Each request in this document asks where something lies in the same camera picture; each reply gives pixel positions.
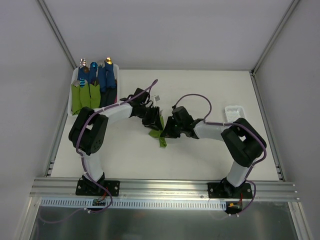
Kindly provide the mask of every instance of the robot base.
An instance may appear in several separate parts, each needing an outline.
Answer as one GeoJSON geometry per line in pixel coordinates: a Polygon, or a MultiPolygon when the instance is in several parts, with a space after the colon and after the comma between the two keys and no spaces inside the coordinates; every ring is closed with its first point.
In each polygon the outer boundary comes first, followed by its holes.
{"type": "Polygon", "coordinates": [[[208,195],[210,199],[252,199],[250,183],[242,183],[238,187],[232,186],[226,178],[221,182],[208,182],[208,195]]]}
{"type": "MultiPolygon", "coordinates": [[[[105,174],[97,181],[98,184],[105,187],[110,193],[112,197],[118,197],[120,191],[120,181],[114,180],[105,180],[105,174]]],[[[95,185],[92,181],[87,179],[85,176],[79,179],[75,195],[77,196],[102,196],[104,191],[95,185]]]]}

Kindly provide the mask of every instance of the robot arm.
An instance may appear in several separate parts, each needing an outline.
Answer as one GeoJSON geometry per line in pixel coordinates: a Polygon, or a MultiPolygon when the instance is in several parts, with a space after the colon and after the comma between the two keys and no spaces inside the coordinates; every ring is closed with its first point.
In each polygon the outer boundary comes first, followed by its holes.
{"type": "MultiPolygon", "coordinates": [[[[228,126],[205,123],[203,119],[194,120],[183,106],[172,107],[172,116],[168,117],[166,126],[163,129],[160,121],[159,107],[147,107],[146,105],[149,102],[150,94],[148,92],[141,94],[142,91],[142,89],[137,88],[133,95],[122,99],[122,101],[129,99],[128,103],[110,108],[95,115],[89,122],[92,128],[86,128],[84,130],[79,149],[84,153],[84,164],[92,179],[101,185],[105,179],[98,150],[103,144],[107,125],[135,116],[142,119],[142,124],[145,127],[163,130],[161,133],[162,137],[179,138],[181,134],[185,134],[189,138],[206,138],[225,142],[234,159],[234,163],[232,164],[229,174],[221,181],[219,191],[227,193],[229,198],[237,195],[245,183],[252,163],[263,152],[262,146],[247,131],[238,126],[246,127],[262,142],[264,147],[266,147],[266,142],[255,129],[244,118],[239,118],[234,123],[228,123],[228,126]],[[130,100],[130,97],[138,94],[141,95],[130,100]]],[[[69,133],[69,140],[72,141],[74,147],[77,145],[81,129],[94,112],[93,109],[88,107],[81,109],[69,133]]],[[[86,174],[82,176],[82,179],[86,181],[92,194],[101,194],[101,189],[90,181],[86,174]]]]}
{"type": "Polygon", "coordinates": [[[244,126],[254,134],[267,147],[264,139],[244,118],[239,118],[234,123],[223,124],[205,123],[203,119],[194,120],[183,106],[173,106],[172,116],[168,117],[167,124],[161,134],[166,138],[179,138],[185,134],[194,139],[213,139],[223,141],[230,151],[234,162],[231,170],[221,181],[220,191],[227,193],[232,198],[238,194],[246,181],[250,167],[262,152],[262,146],[247,132],[238,127],[244,126]]]}
{"type": "MultiPolygon", "coordinates": [[[[93,110],[89,107],[83,107],[71,128],[68,138],[72,142],[73,147],[76,148],[80,132],[86,124],[86,121],[94,112],[100,112],[91,119],[88,124],[91,128],[85,128],[79,142],[79,150],[83,153],[87,173],[100,185],[104,184],[105,174],[102,170],[98,150],[104,142],[107,125],[122,119],[139,117],[142,119],[142,124],[145,127],[154,130],[163,130],[160,121],[159,107],[147,107],[146,105],[149,102],[150,95],[148,92],[142,92],[142,89],[137,88],[135,93],[129,97],[140,94],[139,97],[129,100],[128,103],[123,103],[117,107],[109,108],[104,111],[101,111],[102,108],[93,110]]],[[[84,174],[82,179],[87,185],[88,192],[93,195],[100,194],[101,189],[88,178],[87,174],[84,174]]]]}

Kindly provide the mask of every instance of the white plastic basket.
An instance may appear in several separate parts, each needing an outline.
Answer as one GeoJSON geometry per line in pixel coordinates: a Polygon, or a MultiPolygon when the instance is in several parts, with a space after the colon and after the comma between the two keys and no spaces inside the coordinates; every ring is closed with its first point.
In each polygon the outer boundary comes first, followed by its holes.
{"type": "MultiPolygon", "coordinates": [[[[77,117],[78,115],[72,115],[72,92],[71,92],[71,84],[74,82],[74,80],[76,80],[78,78],[78,71],[79,68],[77,67],[75,70],[73,70],[73,74],[72,74],[72,78],[71,78],[71,83],[70,83],[70,91],[69,91],[69,99],[68,99],[68,108],[67,108],[67,112],[68,112],[68,116],[70,117],[77,117]]],[[[119,66],[117,64],[113,64],[113,72],[114,72],[114,78],[117,81],[117,85],[116,85],[116,101],[119,102],[119,98],[120,98],[120,87],[119,87],[119,66]]]]}
{"type": "Polygon", "coordinates": [[[226,106],[224,112],[228,123],[233,123],[238,118],[246,118],[245,110],[242,106],[226,106]]]}

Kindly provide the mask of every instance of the green cloth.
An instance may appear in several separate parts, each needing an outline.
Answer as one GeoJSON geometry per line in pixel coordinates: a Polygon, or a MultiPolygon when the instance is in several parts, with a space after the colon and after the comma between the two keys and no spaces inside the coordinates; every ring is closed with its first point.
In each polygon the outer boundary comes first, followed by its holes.
{"type": "MultiPolygon", "coordinates": [[[[160,121],[162,128],[165,129],[165,123],[164,123],[164,118],[160,115],[160,121]]],[[[160,134],[162,133],[162,130],[157,131],[157,130],[151,130],[149,132],[149,135],[155,139],[159,139],[160,147],[165,148],[167,146],[166,139],[164,137],[161,137],[160,134]]]]}
{"type": "Polygon", "coordinates": [[[90,89],[89,84],[86,82],[83,87],[80,87],[80,103],[81,107],[91,107],[90,103],[90,89]]]}
{"type": "Polygon", "coordinates": [[[82,108],[80,102],[80,86],[71,85],[72,115],[78,114],[82,108]]]}
{"type": "Polygon", "coordinates": [[[91,102],[91,108],[92,109],[97,109],[100,106],[100,100],[101,100],[101,95],[100,95],[100,84],[97,86],[94,86],[90,84],[90,102],[91,102]]]}

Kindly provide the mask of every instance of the white tabletop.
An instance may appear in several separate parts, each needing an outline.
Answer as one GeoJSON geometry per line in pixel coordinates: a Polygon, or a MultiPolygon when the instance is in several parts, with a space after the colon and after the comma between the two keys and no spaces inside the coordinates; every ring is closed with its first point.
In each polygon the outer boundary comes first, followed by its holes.
{"type": "MultiPolygon", "coordinates": [[[[160,96],[157,105],[163,109],[165,122],[171,115],[171,106],[181,96],[202,94],[212,103],[208,121],[225,122],[225,107],[240,105],[248,122],[269,145],[247,71],[120,70],[120,97],[133,94],[136,88],[148,87],[155,79],[159,81],[152,88],[151,95],[160,96]]],[[[179,105],[183,105],[193,119],[203,118],[209,110],[208,103],[196,96],[184,98],[179,105]]],[[[79,155],[68,140],[74,121],[74,117],[66,120],[52,177],[79,178],[83,174],[79,155]]],[[[99,150],[106,178],[220,180],[230,171],[233,159],[222,141],[183,135],[177,139],[166,138],[167,147],[160,148],[159,140],[149,136],[149,131],[137,117],[107,126],[104,143],[99,150]]],[[[248,179],[279,180],[270,147],[267,148],[267,158],[256,165],[248,179]]]]}

